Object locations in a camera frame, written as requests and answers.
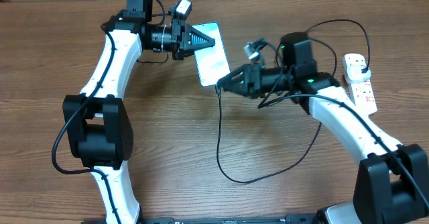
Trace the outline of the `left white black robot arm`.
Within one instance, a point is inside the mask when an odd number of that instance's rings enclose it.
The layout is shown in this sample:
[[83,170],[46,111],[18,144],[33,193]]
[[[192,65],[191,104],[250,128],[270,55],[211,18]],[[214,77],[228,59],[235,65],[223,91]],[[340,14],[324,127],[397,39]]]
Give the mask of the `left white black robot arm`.
[[127,0],[125,9],[101,25],[105,46],[88,83],[77,95],[63,101],[64,127],[70,151],[90,173],[100,190],[106,217],[103,223],[143,223],[129,175],[133,151],[133,130],[123,98],[135,63],[144,50],[166,53],[183,60],[197,50],[212,48],[215,39],[186,23],[192,4],[180,0],[164,10],[171,22],[153,24],[153,2]]

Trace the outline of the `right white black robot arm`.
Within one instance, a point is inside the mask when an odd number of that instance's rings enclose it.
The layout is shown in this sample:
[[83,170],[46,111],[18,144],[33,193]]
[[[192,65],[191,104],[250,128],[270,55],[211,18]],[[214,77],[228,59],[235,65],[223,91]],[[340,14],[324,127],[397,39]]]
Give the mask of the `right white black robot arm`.
[[325,125],[350,153],[359,170],[353,199],[321,208],[311,223],[408,223],[428,216],[428,157],[417,144],[405,146],[386,134],[358,109],[340,83],[320,72],[304,32],[281,38],[279,68],[244,64],[216,84],[225,91],[274,104],[266,98],[285,91],[285,98]]

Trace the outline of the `blue Galaxy smartphone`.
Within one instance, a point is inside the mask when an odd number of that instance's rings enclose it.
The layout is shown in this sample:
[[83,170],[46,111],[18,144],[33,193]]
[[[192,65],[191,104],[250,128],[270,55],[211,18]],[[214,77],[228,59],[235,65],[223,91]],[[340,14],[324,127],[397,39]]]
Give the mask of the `blue Galaxy smartphone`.
[[230,73],[227,55],[217,22],[193,25],[193,28],[214,39],[214,46],[194,52],[194,58],[203,87],[216,85],[218,80]]

